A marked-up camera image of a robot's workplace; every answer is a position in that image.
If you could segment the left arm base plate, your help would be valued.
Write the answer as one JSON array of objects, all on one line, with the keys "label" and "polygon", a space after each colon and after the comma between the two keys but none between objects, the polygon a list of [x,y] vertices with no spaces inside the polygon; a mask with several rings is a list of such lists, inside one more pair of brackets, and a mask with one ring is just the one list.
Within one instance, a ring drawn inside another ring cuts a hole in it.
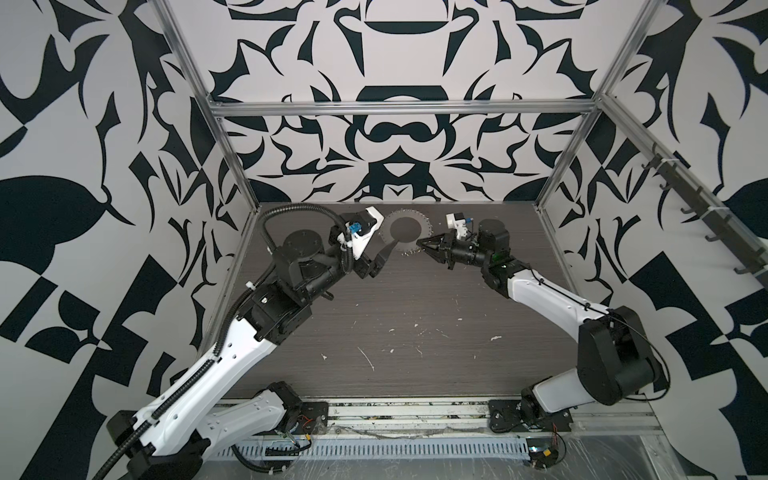
[{"label": "left arm base plate", "polygon": [[312,434],[326,427],[328,416],[328,402],[300,402],[286,411],[282,430],[298,435]]}]

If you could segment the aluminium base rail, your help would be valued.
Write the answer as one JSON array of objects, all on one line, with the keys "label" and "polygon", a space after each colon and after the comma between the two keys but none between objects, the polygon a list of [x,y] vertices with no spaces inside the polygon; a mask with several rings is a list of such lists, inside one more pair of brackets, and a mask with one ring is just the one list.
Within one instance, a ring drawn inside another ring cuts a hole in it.
[{"label": "aluminium base rail", "polygon": [[[488,428],[488,396],[321,398],[328,402],[327,425],[311,435],[316,438],[441,438],[495,437]],[[570,432],[504,433],[505,437],[532,438],[559,434],[562,438],[593,436],[662,437],[663,429],[648,404],[622,401],[613,406],[596,403],[570,410]]]}]

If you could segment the wall hook rail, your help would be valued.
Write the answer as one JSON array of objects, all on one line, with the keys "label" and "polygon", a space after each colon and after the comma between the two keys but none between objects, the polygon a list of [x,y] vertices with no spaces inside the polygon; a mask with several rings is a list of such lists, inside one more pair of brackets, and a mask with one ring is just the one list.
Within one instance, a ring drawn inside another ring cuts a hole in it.
[{"label": "wall hook rail", "polygon": [[662,211],[667,198],[672,195],[683,202],[680,213],[689,220],[703,222],[710,234],[705,239],[721,243],[738,260],[734,268],[737,275],[750,275],[767,289],[767,244],[760,240],[734,210],[718,199],[715,193],[693,174],[686,164],[674,157],[664,156],[653,143],[641,148],[648,158],[642,165],[645,173],[652,173],[661,180],[656,211],[662,225]]}]

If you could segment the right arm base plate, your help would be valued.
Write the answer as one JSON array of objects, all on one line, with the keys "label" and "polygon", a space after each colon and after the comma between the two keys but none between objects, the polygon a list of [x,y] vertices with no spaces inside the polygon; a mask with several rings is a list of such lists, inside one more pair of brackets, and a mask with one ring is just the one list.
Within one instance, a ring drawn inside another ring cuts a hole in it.
[{"label": "right arm base plate", "polygon": [[571,431],[572,416],[569,410],[548,413],[529,398],[492,399],[487,406],[488,428],[496,434]]}]

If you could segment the left electronics board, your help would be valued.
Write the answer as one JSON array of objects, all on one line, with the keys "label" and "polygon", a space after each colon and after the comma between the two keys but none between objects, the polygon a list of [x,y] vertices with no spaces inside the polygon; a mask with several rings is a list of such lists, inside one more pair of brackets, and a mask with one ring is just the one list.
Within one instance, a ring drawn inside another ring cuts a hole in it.
[{"label": "left electronics board", "polygon": [[309,450],[313,445],[310,436],[305,437],[305,443],[292,443],[291,445],[272,445],[264,449],[264,456],[299,456],[302,452]]}]

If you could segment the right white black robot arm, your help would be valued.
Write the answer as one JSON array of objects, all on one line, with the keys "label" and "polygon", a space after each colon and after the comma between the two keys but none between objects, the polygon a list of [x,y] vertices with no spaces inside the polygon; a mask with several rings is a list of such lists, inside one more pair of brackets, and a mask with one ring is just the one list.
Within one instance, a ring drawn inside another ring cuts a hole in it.
[{"label": "right white black robot arm", "polygon": [[509,233],[498,220],[481,221],[475,232],[459,220],[448,225],[447,232],[418,240],[419,248],[448,268],[479,268],[491,290],[537,312],[577,344],[574,367],[525,388],[513,419],[498,432],[543,429],[547,420],[574,407],[635,400],[637,392],[662,378],[666,363],[634,310],[593,303],[546,279],[512,254]]}]

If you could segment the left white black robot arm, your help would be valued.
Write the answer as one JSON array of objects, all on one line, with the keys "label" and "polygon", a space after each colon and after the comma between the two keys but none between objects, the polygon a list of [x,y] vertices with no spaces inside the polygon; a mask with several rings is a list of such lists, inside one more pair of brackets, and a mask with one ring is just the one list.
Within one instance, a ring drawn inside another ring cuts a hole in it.
[{"label": "left white black robot arm", "polygon": [[226,410],[214,407],[311,317],[315,300],[332,296],[332,286],[349,273],[365,278],[383,269],[395,245],[368,257],[375,231],[351,220],[333,226],[328,243],[313,230],[298,230],[272,247],[268,269],[235,301],[213,346],[192,369],[149,405],[109,421],[117,449],[96,478],[127,458],[129,479],[192,479],[215,454],[254,434],[290,433],[303,402],[284,382]]}]

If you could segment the right electronics board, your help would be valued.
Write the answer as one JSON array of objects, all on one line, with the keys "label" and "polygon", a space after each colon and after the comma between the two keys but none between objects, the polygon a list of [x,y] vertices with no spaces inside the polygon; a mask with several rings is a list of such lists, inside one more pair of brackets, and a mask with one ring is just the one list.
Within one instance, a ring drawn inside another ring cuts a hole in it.
[{"label": "right electronics board", "polygon": [[526,464],[536,470],[549,470],[560,464],[567,455],[567,443],[558,434],[526,439]]}]

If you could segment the electronics board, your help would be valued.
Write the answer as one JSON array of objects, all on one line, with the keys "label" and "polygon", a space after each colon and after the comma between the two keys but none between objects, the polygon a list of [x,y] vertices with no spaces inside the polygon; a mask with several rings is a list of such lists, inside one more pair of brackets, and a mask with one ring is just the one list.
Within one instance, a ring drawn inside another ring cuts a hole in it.
[{"label": "electronics board", "polygon": [[558,434],[526,439],[526,464],[536,470],[549,470],[560,464],[567,455],[567,443]]},{"label": "electronics board", "polygon": [[313,445],[310,436],[305,437],[305,443],[292,443],[291,445],[272,445],[264,449],[264,456],[299,456],[302,452],[309,450]]}]

